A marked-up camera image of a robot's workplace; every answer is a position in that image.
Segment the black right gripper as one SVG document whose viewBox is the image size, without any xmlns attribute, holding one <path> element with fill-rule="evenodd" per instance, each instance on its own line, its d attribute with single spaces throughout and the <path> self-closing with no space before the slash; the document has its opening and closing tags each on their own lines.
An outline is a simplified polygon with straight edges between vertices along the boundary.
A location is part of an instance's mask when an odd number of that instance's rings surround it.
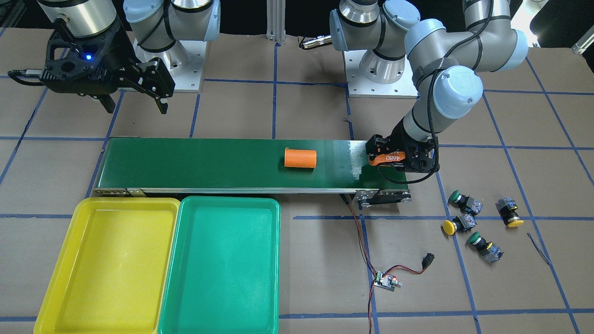
<svg viewBox="0 0 594 334">
<path fill-rule="evenodd" d="M 120 23 L 89 37 L 75 37 L 65 23 L 55 23 L 54 28 L 40 75 L 43 85 L 57 93 L 93 96 L 108 114 L 116 109 L 112 93 L 132 88 L 151 97 L 159 112 L 167 114 L 175 89 L 167 65 L 161 58 L 140 63 Z"/>
</svg>

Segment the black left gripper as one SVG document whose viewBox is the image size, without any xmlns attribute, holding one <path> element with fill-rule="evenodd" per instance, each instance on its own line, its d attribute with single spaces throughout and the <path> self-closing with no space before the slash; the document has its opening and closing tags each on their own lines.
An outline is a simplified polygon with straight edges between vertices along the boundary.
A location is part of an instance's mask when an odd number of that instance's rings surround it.
<svg viewBox="0 0 594 334">
<path fill-rule="evenodd" d="M 439 152 L 432 158 L 429 152 L 438 146 L 431 133 L 420 129 L 416 123 L 412 123 L 411 129 L 407 129 L 406 118 L 401 120 L 393 129 L 391 135 L 373 135 L 365 144 L 368 156 L 380 156 L 391 154 L 394 151 L 403 152 L 405 155 L 401 171 L 407 173 L 436 173 L 440 169 Z"/>
</svg>

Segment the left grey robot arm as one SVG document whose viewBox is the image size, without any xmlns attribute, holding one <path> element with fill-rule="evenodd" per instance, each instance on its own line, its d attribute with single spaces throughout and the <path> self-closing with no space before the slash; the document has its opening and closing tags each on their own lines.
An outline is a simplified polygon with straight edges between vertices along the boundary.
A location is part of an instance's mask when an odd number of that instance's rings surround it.
<svg viewBox="0 0 594 334">
<path fill-rule="evenodd" d="M 366 144 L 370 165 L 407 173 L 439 169 L 437 135 L 467 115 L 483 95 L 478 72 L 520 65 L 528 54 L 524 32 L 511 27 L 507 0 L 464 0 L 465 31 L 448 32 L 438 19 L 420 19 L 406 0 L 342 0 L 329 14 L 338 51 L 364 50 L 367 79 L 394 83 L 410 63 L 418 92 L 413 107 L 386 137 Z"/>
</svg>

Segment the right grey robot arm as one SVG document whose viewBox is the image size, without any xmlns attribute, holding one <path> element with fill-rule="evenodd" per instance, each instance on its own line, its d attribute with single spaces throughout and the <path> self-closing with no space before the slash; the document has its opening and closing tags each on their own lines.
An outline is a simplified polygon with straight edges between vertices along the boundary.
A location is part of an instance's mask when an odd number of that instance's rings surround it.
<svg viewBox="0 0 594 334">
<path fill-rule="evenodd" d="M 135 34 L 131 42 L 110 0 L 41 0 L 53 24 L 41 70 L 26 70 L 56 93 L 89 96 L 108 113 L 111 95 L 132 89 L 155 101 L 161 114 L 187 65 L 182 41 L 214 41 L 220 32 L 218 0 L 126 0 L 123 11 Z"/>
</svg>

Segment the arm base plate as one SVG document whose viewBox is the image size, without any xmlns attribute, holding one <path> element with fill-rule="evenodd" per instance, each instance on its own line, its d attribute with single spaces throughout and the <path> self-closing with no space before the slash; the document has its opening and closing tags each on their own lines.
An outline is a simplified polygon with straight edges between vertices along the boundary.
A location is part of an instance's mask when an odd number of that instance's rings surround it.
<svg viewBox="0 0 594 334">
<path fill-rule="evenodd" d="M 406 57 L 390 61 L 372 50 L 344 51 L 348 96 L 362 98 L 416 99 L 413 71 Z"/>
<path fill-rule="evenodd" d="M 182 40 L 169 50 L 161 53 L 150 53 L 132 42 L 136 56 L 144 63 L 155 57 L 160 57 L 174 79 L 177 92 L 199 93 L 203 78 L 208 42 Z"/>
</svg>

